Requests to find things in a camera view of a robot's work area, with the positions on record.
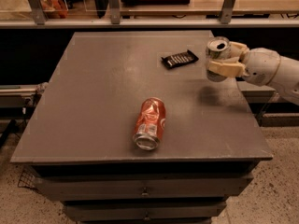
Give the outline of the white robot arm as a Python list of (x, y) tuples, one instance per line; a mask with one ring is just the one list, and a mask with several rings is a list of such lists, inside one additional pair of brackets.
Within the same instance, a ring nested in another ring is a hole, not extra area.
[(274, 50), (249, 49), (243, 43), (215, 37), (206, 45), (206, 74), (215, 82), (241, 77), (250, 84), (268, 86), (299, 105), (299, 61)]

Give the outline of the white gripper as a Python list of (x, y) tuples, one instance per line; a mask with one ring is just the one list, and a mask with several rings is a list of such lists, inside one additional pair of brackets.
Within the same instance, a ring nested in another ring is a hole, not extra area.
[(270, 49), (249, 50), (239, 42), (230, 42), (232, 63), (210, 61), (207, 69), (223, 77), (242, 77), (250, 84), (263, 86), (274, 77), (280, 64), (280, 55)]

